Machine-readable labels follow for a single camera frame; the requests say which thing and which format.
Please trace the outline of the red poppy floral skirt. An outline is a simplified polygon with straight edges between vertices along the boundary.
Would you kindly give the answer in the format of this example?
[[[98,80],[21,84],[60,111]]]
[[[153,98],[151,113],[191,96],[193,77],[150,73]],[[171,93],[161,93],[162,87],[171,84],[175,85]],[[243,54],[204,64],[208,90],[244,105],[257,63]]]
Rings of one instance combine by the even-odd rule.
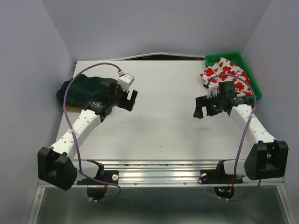
[[[214,63],[208,66],[200,76],[205,80],[207,87],[219,84],[220,82],[233,81],[237,96],[252,97],[252,90],[248,74],[234,62],[221,57]]]

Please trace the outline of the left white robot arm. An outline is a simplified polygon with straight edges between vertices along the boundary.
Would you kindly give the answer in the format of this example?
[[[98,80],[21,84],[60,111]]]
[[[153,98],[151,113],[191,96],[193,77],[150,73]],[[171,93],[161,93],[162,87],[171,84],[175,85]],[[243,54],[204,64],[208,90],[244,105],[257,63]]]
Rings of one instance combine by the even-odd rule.
[[[49,148],[42,147],[37,154],[38,178],[60,189],[68,190],[75,181],[86,177],[82,167],[75,168],[73,159],[80,157],[79,147],[117,106],[132,111],[138,94],[129,89],[135,78],[124,74],[118,79],[105,78],[100,90],[87,102],[77,120],[67,132]]]

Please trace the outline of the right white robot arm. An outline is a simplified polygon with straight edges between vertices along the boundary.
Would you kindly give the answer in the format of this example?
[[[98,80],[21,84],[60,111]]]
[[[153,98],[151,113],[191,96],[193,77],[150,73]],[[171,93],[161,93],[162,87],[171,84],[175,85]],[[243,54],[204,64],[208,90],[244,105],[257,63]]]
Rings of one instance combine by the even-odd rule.
[[[285,175],[289,147],[285,141],[278,141],[262,125],[255,115],[246,97],[239,97],[234,82],[226,81],[217,88],[208,90],[206,96],[195,99],[193,116],[204,117],[202,109],[208,116],[226,112],[243,131],[241,140],[247,140],[252,148],[246,159],[240,159],[240,152],[235,160],[219,161],[215,177],[226,182],[232,176],[247,177],[250,180],[281,178]]]

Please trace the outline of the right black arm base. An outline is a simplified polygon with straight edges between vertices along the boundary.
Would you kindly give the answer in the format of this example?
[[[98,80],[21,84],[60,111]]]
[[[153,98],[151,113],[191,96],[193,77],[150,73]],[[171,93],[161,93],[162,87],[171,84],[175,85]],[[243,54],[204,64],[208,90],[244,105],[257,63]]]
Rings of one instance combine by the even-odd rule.
[[[235,193],[235,184],[243,183],[242,179],[238,179],[234,175],[226,174],[224,170],[224,161],[218,162],[214,169],[200,170],[199,184],[224,184],[222,187],[214,187],[215,194],[227,200],[232,199]]]

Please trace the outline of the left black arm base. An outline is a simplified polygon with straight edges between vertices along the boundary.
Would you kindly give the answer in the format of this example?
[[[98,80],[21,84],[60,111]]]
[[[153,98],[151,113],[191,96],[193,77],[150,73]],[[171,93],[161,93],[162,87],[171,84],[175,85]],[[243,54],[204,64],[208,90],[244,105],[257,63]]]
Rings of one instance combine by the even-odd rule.
[[[97,170],[94,177],[90,177],[85,172],[81,174],[83,179],[76,182],[77,185],[93,186],[88,187],[86,194],[89,201],[94,203],[107,203],[115,200],[121,193],[121,187],[118,184],[119,171],[105,170],[104,164],[95,161],[87,160],[96,166]]]

